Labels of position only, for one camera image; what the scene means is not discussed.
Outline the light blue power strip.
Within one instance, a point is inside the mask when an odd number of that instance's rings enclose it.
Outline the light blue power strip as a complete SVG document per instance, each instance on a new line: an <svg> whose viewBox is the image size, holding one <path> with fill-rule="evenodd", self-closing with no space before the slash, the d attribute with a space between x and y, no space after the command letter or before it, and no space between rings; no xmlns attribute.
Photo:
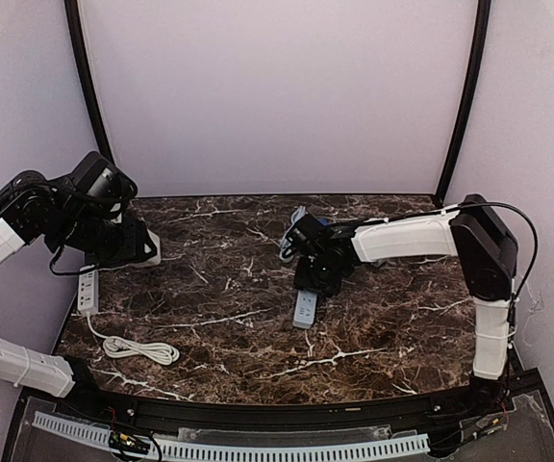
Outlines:
<svg viewBox="0 0 554 462"><path fill-rule="evenodd" d="M280 241L279 259L282 263L290 263L293 259L291 243L287 234L293 229L297 221L306 215L306 207L299 206L290 216L290 227L284 233ZM310 329L315 322L315 311L317 305L317 294L309 291L299 290L292 317L292 325L296 328Z"/></svg>

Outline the white cube socket adapter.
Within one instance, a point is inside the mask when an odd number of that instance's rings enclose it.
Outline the white cube socket adapter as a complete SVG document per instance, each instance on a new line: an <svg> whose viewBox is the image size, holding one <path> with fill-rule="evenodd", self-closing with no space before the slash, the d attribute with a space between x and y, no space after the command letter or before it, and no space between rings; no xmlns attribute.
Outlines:
<svg viewBox="0 0 554 462"><path fill-rule="evenodd" d="M143 257L144 260L139 264L141 268L155 267L161 262L160 238L150 230L143 243Z"/></svg>

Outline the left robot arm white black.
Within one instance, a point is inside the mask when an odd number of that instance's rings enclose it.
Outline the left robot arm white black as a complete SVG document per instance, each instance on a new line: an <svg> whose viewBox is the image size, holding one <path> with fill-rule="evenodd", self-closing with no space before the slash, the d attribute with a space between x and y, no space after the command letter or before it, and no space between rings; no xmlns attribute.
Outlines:
<svg viewBox="0 0 554 462"><path fill-rule="evenodd" d="M161 260L159 237L129 211L137 184L100 153L89 152L67 174L47 178L24 170L0 190L0 269L21 275L11 288L21 292L22 305L39 299L45 278L14 257L42 241L55 267L63 252L81 252L79 269L63 277L87 276L94 270L156 266ZM82 361L38 352L0 337L0 380L55 398L90 387L92 376Z"/></svg>

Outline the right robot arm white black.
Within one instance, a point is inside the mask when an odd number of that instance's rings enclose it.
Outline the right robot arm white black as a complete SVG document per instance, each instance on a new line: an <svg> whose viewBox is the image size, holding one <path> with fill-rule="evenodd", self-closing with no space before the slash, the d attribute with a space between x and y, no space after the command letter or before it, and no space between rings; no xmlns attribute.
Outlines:
<svg viewBox="0 0 554 462"><path fill-rule="evenodd" d="M282 238L282 256L297 257L296 289L332 297L363 264L449 256L459 260L475 306L472 373L499 379L516 333L516 305L527 277L517 273L516 236L497 214L510 204L469 194L452 206L392 218L328 222L304 213Z"/></svg>

